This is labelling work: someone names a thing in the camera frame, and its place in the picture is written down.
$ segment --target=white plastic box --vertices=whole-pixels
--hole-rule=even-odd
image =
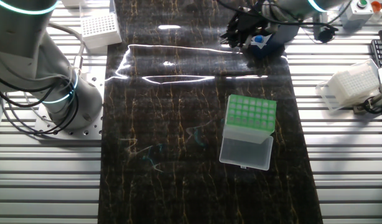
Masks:
[[[338,110],[364,102],[378,88],[378,67],[368,59],[338,71],[329,81],[318,84],[316,90],[329,110]]]
[[[231,95],[219,161],[242,168],[268,170],[275,114],[275,101]]]
[[[122,42],[116,14],[82,18],[82,37],[90,49]]]

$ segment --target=keyboard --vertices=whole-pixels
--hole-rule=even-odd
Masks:
[[[382,40],[372,40],[371,49],[376,65],[382,68]]]

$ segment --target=blue cap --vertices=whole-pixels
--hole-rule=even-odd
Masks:
[[[264,37],[262,35],[257,35],[254,38],[254,41],[257,42],[257,43],[263,43],[264,42]]]

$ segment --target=black marble surface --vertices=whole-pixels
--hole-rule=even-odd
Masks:
[[[115,3],[98,222],[322,223],[284,49],[220,45],[233,13],[215,1]],[[277,101],[268,171],[218,160],[230,94]]]

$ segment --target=gray robot arm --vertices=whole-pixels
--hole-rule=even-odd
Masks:
[[[0,0],[0,80],[3,81],[0,92],[17,91],[7,83],[25,90],[47,88],[30,93],[42,99],[49,91],[43,104],[50,119],[61,126],[71,120],[67,129],[79,129],[99,115],[102,98],[95,86],[75,72],[46,32],[56,5],[57,0]]]

